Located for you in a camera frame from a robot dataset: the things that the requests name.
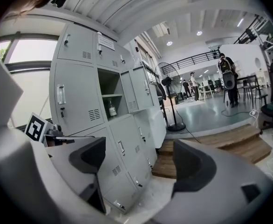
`locker door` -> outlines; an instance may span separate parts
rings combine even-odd
[[[121,74],[121,80],[129,112],[137,111],[137,99],[133,90],[129,71]]]
[[[95,69],[59,61],[55,70],[55,108],[64,135],[104,123],[94,84]]]
[[[125,175],[125,170],[123,170],[111,141],[109,139],[109,134],[107,128],[98,130],[94,133],[89,134],[88,136],[95,137],[105,137],[105,158],[98,171],[98,180],[101,193],[106,194],[115,183]]]
[[[154,140],[150,123],[148,120],[147,111],[144,110],[134,115],[136,120],[136,126],[139,131],[139,136],[144,148],[144,156],[146,158],[146,165],[152,168],[157,160],[157,154],[155,150]]]
[[[110,204],[126,213],[138,197],[138,191],[129,181],[126,175],[118,180],[118,183],[103,196]]]
[[[137,105],[140,110],[147,109],[154,105],[145,72],[143,66],[134,68],[131,77]]]
[[[151,168],[143,155],[140,155],[128,171],[132,181],[139,191],[143,191],[150,179]]]
[[[93,63],[93,34],[94,32],[86,28],[69,25],[58,58]]]
[[[110,125],[120,156],[127,169],[141,154],[142,145],[133,116]]]
[[[121,68],[121,59],[120,54],[117,50],[112,50],[110,48],[107,48],[103,45],[100,45],[101,47],[101,54],[99,54],[98,51],[98,38],[96,37],[96,62],[97,65],[102,65],[105,67],[110,67],[115,70],[119,70]]]

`open locker compartment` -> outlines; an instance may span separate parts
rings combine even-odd
[[[100,68],[97,70],[102,100],[108,120],[128,114],[129,111],[125,100],[120,74]],[[116,109],[116,116],[110,115],[110,101]]]

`paper label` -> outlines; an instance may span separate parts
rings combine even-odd
[[[110,116],[117,115],[116,108],[115,107],[110,107],[109,108],[109,114],[110,114]]]
[[[98,44],[101,44],[107,48],[115,50],[114,42],[102,35],[98,35]]]

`wooden platform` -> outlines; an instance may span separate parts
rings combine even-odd
[[[259,129],[251,125],[197,139],[202,144],[240,155],[251,163],[259,162],[271,152],[271,147],[259,137]],[[194,138],[185,140],[196,142]],[[172,160],[173,141],[165,140],[159,149],[157,162],[152,170],[154,176],[176,179],[176,168]]]

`metal locker cabinet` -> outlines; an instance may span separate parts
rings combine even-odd
[[[114,51],[110,48],[107,48],[103,45],[101,46],[101,54],[99,54],[98,51],[98,35],[96,34],[96,63],[97,65],[105,66],[105,67],[110,67],[116,70],[119,70],[121,68],[121,59],[120,59],[120,54],[117,51]]]
[[[104,123],[94,88],[96,75],[94,67],[71,61],[56,63],[55,108],[64,135]]]
[[[147,165],[145,157],[141,154],[128,173],[139,191],[143,191],[151,177],[151,168]]]
[[[129,169],[142,151],[135,120],[130,116],[112,123],[110,128],[124,165]]]
[[[139,131],[139,136],[141,138],[142,146],[144,148],[144,156],[146,158],[146,164],[148,167],[153,167],[156,160],[157,154],[155,150],[154,140],[152,136],[152,131],[148,119],[147,110],[141,111],[134,115],[136,126]]]
[[[60,45],[58,58],[93,63],[93,31],[70,24]]]
[[[132,69],[131,82],[139,110],[152,107],[154,104],[151,97],[146,70],[143,66]]]
[[[123,213],[129,211],[138,197],[138,191],[129,181],[126,175],[103,196],[110,204],[117,207]]]
[[[121,166],[112,143],[109,139],[109,133],[107,128],[98,130],[94,133],[90,133],[88,136],[105,137],[105,158],[98,171],[99,186],[102,195],[106,194],[119,178],[125,175],[125,170]]]
[[[137,111],[137,99],[133,90],[129,71],[121,73],[121,80],[129,112]]]

